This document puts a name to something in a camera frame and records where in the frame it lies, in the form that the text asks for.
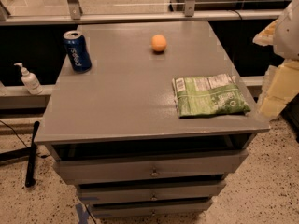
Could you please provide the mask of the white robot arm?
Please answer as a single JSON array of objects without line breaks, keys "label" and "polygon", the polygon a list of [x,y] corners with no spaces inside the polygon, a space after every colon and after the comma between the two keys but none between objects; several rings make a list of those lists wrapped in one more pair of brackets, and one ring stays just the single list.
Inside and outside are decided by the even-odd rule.
[{"label": "white robot arm", "polygon": [[274,119],[299,94],[299,0],[292,0],[281,15],[253,38],[260,46],[271,45],[284,59],[264,75],[258,111],[263,119]]}]

